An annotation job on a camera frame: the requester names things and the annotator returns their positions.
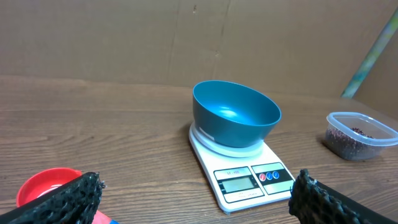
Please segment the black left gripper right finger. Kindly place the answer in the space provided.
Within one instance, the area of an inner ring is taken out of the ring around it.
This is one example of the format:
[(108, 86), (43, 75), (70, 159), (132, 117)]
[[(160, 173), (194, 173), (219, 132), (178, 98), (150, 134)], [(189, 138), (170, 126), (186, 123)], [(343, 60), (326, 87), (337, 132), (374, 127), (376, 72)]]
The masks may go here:
[(290, 190), (289, 213), (301, 224), (397, 224), (309, 176), (302, 169)]

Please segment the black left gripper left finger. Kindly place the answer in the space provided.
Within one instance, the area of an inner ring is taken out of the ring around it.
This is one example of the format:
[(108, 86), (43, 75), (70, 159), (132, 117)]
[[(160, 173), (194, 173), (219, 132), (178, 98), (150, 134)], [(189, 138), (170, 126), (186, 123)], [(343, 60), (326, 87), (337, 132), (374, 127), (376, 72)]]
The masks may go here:
[(105, 184), (96, 172), (76, 179), (1, 215), (7, 224), (92, 224)]

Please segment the red plastic measuring scoop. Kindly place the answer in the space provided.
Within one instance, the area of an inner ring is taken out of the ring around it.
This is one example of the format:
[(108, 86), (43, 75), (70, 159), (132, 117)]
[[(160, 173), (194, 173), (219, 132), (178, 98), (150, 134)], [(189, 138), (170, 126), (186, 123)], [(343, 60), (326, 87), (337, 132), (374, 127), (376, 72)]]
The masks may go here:
[[(17, 193), (17, 207), (21, 207), (34, 199), (66, 184), (83, 175), (79, 170), (57, 167), (44, 170), (29, 178)], [(95, 213), (94, 224), (115, 224), (116, 221), (99, 212)]]

